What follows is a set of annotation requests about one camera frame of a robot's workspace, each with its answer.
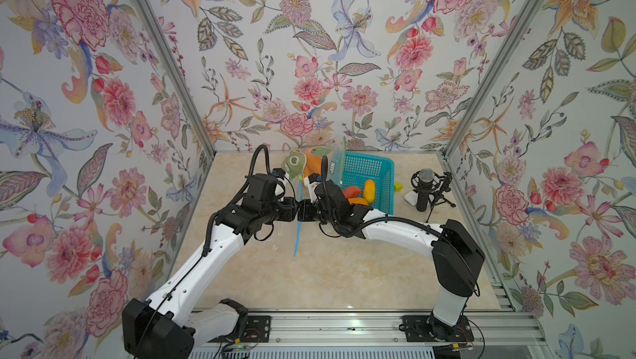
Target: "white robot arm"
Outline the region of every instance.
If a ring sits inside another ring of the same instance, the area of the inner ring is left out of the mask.
[[[192,310],[221,268],[263,224],[291,221],[297,213],[301,221],[332,222],[342,236],[386,241],[433,259],[442,287],[429,316],[430,332],[440,340],[455,333],[483,264],[483,252],[460,223],[420,224],[370,206],[349,204],[337,185],[318,175],[305,181],[311,199],[298,203],[283,198],[287,176],[282,169],[252,174],[260,149],[242,190],[211,216],[199,249],[145,302],[133,299],[124,308],[124,347],[129,353],[139,359],[185,359],[194,347],[219,336],[232,340],[243,336],[247,309],[240,304],[227,299],[203,312],[193,314]]]

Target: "wall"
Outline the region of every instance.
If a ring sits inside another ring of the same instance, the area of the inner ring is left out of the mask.
[[[210,160],[130,0],[0,0],[0,32],[0,356],[123,357]]]
[[[525,0],[149,0],[220,150],[440,149]]]
[[[451,158],[513,299],[567,359],[636,351],[632,10],[546,0]]]

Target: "black bracket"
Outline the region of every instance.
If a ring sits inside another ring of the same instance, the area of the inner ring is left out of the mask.
[[[270,341],[270,329],[272,328],[271,316],[247,316],[247,325],[243,336],[241,336],[241,342],[269,342]],[[209,342],[227,342],[228,335],[222,335]]]
[[[400,325],[400,331],[406,334],[407,342],[436,342],[430,332],[433,328],[426,323],[428,315],[406,315],[402,316],[402,324]],[[473,341],[473,331],[468,324],[468,319],[465,316],[459,318],[459,322],[455,326],[455,330],[452,334],[449,334],[446,338],[448,342],[466,342]]]

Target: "marble floor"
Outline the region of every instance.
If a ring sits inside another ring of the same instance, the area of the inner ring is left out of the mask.
[[[202,197],[187,230],[173,271],[198,248],[205,237],[210,214],[222,208],[244,182],[252,154],[218,153],[205,182]],[[395,163],[395,181],[404,188],[394,195],[394,214],[424,220],[403,199],[410,190],[410,177],[422,168],[442,173],[434,154],[380,154]],[[279,167],[286,153],[271,152],[272,168]],[[265,172],[260,155],[256,172]],[[455,202],[453,193],[447,194]],[[448,204],[435,207],[430,222],[448,219],[462,223],[461,212]],[[259,237],[269,233],[263,226]],[[330,226],[323,227],[335,234]],[[438,298],[432,260],[383,241],[324,236],[316,222],[305,222],[300,232],[298,255],[294,257],[297,222],[275,222],[272,236],[264,242],[251,239],[230,259],[205,291],[197,308],[215,306],[230,298],[250,309],[431,309]],[[478,278],[480,297],[468,300],[468,309],[499,309],[497,297],[485,270]]]

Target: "blue plastic basket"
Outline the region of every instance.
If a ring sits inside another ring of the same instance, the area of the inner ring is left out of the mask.
[[[345,167],[342,173],[342,188],[355,185],[364,189],[366,180],[375,181],[375,201],[373,208],[393,214],[393,175],[395,164],[386,157],[345,153]]]

